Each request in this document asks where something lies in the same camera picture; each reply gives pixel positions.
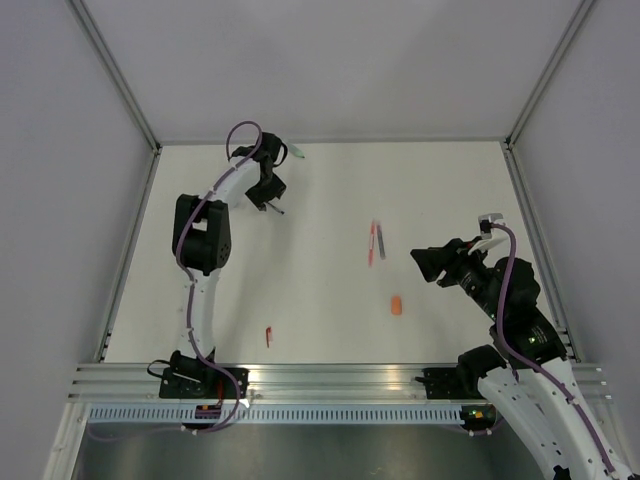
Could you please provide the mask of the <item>blue gel pen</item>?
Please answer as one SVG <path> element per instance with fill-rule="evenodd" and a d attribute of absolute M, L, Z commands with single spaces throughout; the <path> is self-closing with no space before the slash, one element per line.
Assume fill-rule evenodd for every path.
<path fill-rule="evenodd" d="M 270 207 L 272 210 L 274 210 L 276 213 L 280 214 L 280 215 L 285 215 L 285 211 L 280 209 L 279 207 L 273 205 L 270 202 L 267 202 L 267 206 Z"/>

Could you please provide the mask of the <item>purple grey marker pen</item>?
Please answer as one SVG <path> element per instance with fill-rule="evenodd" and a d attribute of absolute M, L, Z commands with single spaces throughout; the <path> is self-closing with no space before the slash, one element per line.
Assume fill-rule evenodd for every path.
<path fill-rule="evenodd" d="M 381 260 L 385 260 L 387 258 L 387 255 L 386 255 L 383 231 L 380 223 L 376 224 L 376 236 L 377 236 L 377 242 L 378 242 L 379 257 Z"/>

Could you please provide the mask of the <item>orange highlighter cap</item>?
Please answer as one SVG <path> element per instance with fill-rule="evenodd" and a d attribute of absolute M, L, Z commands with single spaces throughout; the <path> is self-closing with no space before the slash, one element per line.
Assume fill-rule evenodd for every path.
<path fill-rule="evenodd" d="M 401 316 L 403 314 L 402 298 L 399 295 L 394 295 L 391 298 L 390 311 L 394 316 Z"/>

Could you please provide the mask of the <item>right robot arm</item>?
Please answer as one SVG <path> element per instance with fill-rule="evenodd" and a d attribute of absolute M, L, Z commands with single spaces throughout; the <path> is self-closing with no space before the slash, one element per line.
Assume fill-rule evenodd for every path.
<path fill-rule="evenodd" d="M 636 479 L 597 424 L 566 347 L 537 306 L 531 263 L 508 256 L 485 265 L 487 242 L 459 238 L 410 255 L 423 278 L 460 287 L 493 322 L 492 344 L 461 354 L 457 388 L 492 404 L 547 479 Z"/>

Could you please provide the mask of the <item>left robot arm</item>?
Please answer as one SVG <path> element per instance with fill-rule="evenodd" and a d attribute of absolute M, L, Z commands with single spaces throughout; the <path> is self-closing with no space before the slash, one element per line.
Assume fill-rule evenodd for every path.
<path fill-rule="evenodd" d="M 185 327 L 178 347 L 160 374 L 162 399 L 244 399 L 249 371 L 215 362 L 213 313 L 217 285 L 232 249 L 231 209 L 242 198 L 264 211 L 286 191 L 275 173 L 289 154 L 286 142 L 274 133 L 259 131 L 254 144 L 231 150 L 229 166 L 202 195 L 182 194 L 175 204 L 172 253 L 186 275 Z"/>

